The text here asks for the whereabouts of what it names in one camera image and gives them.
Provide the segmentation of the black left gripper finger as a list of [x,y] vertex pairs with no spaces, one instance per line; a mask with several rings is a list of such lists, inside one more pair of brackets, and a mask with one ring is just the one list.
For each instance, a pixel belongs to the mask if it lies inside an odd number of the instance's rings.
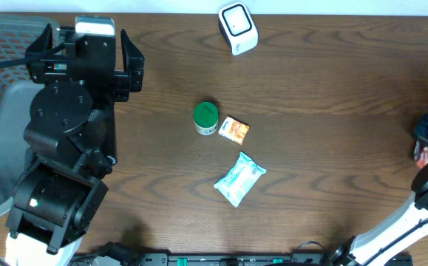
[[130,40],[127,32],[120,32],[123,68],[129,77],[129,90],[131,92],[140,92],[143,85],[143,72],[145,57],[143,53]]
[[26,48],[25,55],[36,55],[46,52],[52,47],[52,26],[51,24],[47,24],[42,34]]

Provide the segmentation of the red chocolate wafer pack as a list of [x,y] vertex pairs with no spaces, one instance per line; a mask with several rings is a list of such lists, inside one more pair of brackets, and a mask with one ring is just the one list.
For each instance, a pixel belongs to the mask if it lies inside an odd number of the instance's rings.
[[428,146],[424,146],[420,141],[416,140],[413,150],[413,159],[415,165],[422,169],[428,163]]

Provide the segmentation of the green lid jar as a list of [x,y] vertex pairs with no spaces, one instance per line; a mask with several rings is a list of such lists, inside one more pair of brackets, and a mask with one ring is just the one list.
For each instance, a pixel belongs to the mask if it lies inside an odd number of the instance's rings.
[[204,101],[195,106],[193,118],[197,132],[208,136],[217,130],[219,111],[213,103]]

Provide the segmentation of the orange snack packet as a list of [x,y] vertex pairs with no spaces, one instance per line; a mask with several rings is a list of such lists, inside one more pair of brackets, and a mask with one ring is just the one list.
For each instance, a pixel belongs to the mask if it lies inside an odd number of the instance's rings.
[[249,129],[249,125],[242,123],[233,117],[227,116],[219,128],[219,135],[242,145]]

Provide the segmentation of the mint wet wipes pack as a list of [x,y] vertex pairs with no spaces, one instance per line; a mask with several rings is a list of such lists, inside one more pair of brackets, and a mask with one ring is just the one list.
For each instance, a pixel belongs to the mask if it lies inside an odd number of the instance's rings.
[[266,173],[266,169],[243,151],[231,170],[217,183],[217,189],[235,208],[238,208],[245,195],[251,190],[256,181]]

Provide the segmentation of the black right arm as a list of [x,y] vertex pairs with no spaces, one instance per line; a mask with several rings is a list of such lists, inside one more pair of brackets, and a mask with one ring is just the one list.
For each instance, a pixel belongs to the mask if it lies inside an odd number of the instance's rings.
[[[418,143],[428,145],[428,114],[414,129]],[[372,230],[351,237],[323,260],[323,265],[385,265],[428,235],[428,163],[412,181],[408,200]]]

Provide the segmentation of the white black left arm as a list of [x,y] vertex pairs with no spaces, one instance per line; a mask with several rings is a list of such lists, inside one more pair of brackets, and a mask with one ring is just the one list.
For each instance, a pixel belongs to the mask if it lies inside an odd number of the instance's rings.
[[143,53],[125,31],[52,29],[28,46],[25,64],[41,90],[30,104],[24,140],[33,156],[7,217],[9,265],[68,265],[106,193],[117,164],[115,104],[143,84]]

